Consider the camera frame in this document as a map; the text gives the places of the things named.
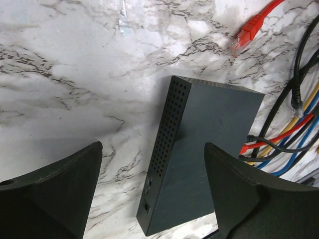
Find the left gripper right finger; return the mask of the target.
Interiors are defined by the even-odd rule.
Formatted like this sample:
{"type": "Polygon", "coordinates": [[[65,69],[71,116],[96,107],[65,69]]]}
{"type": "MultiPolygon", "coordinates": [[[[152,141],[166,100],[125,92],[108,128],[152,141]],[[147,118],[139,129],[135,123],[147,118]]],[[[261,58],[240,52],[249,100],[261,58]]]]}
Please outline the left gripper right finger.
{"type": "Polygon", "coordinates": [[[210,239],[317,239],[319,189],[287,181],[206,143],[218,230],[210,239]]]}

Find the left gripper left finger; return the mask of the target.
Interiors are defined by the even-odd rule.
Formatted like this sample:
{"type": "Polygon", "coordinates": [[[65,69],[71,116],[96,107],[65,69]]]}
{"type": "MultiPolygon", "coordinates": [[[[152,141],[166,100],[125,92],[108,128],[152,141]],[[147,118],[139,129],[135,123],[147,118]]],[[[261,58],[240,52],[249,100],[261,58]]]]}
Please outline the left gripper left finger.
{"type": "Polygon", "coordinates": [[[2,239],[81,239],[102,162],[101,142],[0,184],[2,239]]]}

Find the dark grey network switch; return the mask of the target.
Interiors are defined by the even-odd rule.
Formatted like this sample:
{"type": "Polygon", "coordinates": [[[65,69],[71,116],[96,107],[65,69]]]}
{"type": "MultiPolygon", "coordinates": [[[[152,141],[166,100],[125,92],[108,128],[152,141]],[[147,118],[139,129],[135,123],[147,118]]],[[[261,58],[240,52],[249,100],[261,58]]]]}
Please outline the dark grey network switch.
{"type": "Polygon", "coordinates": [[[172,76],[137,211],[146,236],[214,211],[204,146],[239,156],[263,98],[245,87],[172,76]]]}

